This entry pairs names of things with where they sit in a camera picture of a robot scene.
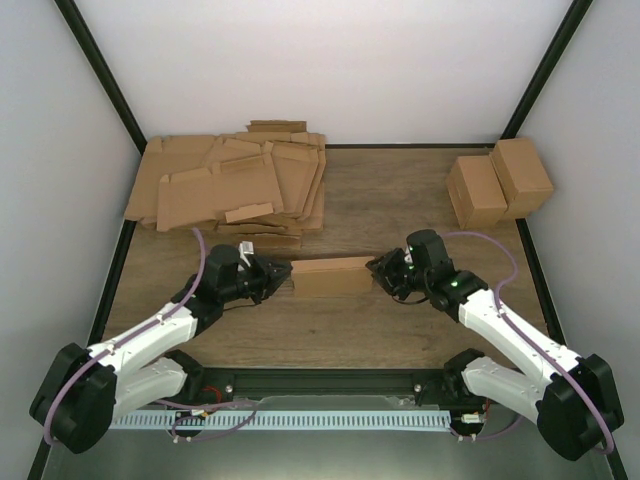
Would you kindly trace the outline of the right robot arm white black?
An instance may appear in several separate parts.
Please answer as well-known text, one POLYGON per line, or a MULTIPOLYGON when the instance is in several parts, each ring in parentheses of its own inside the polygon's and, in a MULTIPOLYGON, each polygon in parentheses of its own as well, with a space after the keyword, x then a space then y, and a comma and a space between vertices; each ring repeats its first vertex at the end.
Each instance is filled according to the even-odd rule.
POLYGON ((463 352, 444 378, 451 400, 465 403, 479 396, 509 408, 534 423, 548 446, 567 460, 591 450, 614 452, 613 433, 623 425, 624 414, 610 365, 542 334, 501 300, 499 288, 457 269, 443 236, 431 229, 413 232, 405 247, 366 267, 396 302, 421 294, 513 363, 505 368, 472 349, 463 352))

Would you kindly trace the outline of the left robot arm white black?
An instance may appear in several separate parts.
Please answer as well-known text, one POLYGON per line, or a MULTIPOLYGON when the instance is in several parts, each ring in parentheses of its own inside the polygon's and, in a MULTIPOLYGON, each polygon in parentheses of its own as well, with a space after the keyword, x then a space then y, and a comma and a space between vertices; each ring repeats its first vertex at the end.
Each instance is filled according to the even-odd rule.
POLYGON ((291 263, 257 255, 249 242, 216 245, 201 252, 197 272, 157 313, 110 340, 63 347, 29 409, 45 442, 83 453, 142 406, 174 397, 196 402, 201 367, 178 346, 210 328, 228 304, 267 300, 291 272, 291 263))

